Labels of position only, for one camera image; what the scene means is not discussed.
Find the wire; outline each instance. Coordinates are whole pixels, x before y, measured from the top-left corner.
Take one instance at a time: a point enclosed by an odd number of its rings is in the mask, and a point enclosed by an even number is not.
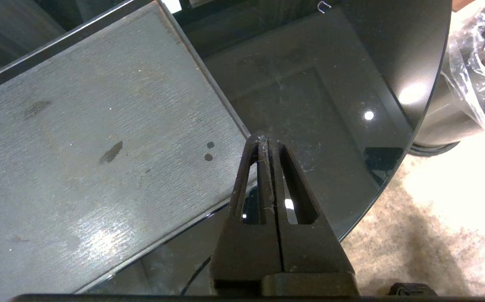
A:
[[[192,277],[190,277],[187,284],[185,284],[185,287],[183,287],[183,289],[181,290],[181,296],[184,296],[187,293],[188,288],[192,285],[194,280],[198,277],[198,275],[200,275],[202,270],[206,268],[207,264],[211,262],[211,257],[212,256],[208,256],[207,259],[202,263],[202,265],[200,265],[200,267],[196,269],[194,274],[192,274]]]

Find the floor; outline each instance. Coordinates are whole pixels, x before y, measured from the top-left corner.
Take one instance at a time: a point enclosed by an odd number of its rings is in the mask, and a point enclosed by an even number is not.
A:
[[[485,133],[439,156],[408,155],[342,245],[364,295],[396,281],[485,295]]]

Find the brushed metal surface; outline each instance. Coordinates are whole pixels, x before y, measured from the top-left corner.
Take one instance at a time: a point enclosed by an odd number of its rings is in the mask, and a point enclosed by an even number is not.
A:
[[[206,214],[244,141],[155,2],[1,85],[0,300],[76,291]]]

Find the gray metal plate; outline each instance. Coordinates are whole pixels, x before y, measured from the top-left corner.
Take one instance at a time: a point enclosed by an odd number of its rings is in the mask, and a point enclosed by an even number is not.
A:
[[[0,300],[76,291],[204,215],[244,141],[157,3],[1,85]]]

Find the plastic wrap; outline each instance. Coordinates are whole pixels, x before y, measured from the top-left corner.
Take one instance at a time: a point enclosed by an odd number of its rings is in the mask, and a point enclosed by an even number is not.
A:
[[[448,39],[442,75],[456,105],[485,129],[485,8]]]

